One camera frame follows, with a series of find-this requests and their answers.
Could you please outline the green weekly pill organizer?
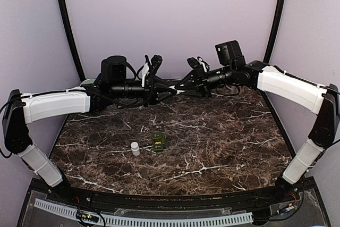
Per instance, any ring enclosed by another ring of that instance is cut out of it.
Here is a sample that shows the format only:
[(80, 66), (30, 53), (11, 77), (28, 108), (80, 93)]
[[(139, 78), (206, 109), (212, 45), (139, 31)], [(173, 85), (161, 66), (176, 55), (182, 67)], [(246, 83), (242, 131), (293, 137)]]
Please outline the green weekly pill organizer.
[(154, 133), (151, 138), (153, 151), (156, 153), (162, 152), (166, 143), (166, 135), (164, 133)]

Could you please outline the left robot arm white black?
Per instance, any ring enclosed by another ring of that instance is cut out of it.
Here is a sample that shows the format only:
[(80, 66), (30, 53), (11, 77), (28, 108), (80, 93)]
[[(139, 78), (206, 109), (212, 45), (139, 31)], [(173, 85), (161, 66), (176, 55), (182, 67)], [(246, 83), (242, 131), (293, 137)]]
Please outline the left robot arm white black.
[(71, 89), (22, 94), (12, 90), (1, 108), (4, 145), (11, 155), (18, 155), (33, 172), (54, 189), (54, 195), (64, 204), (75, 199), (62, 171), (43, 153), (29, 135), (27, 125), (50, 117), (73, 113), (96, 112), (109, 105), (134, 108), (156, 104), (161, 93), (177, 94), (156, 73), (162, 57), (146, 57), (141, 78), (124, 56), (110, 56), (101, 62), (97, 78), (87, 79)]

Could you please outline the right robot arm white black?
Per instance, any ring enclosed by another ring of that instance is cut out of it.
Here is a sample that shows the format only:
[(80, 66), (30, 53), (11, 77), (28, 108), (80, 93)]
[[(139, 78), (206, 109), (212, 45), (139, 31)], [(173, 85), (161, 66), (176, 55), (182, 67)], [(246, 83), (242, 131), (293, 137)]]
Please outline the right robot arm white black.
[(290, 184), (297, 183), (324, 151), (335, 144), (339, 126), (338, 88), (304, 80), (262, 61), (246, 63), (236, 40), (218, 44), (215, 49), (222, 68), (209, 71), (200, 58), (189, 58), (192, 71), (175, 85), (176, 90), (195, 90), (210, 96), (211, 90), (219, 86), (247, 86), (281, 96), (317, 116), (307, 141), (283, 171), (285, 182), (271, 191), (271, 198), (281, 203), (292, 193)]

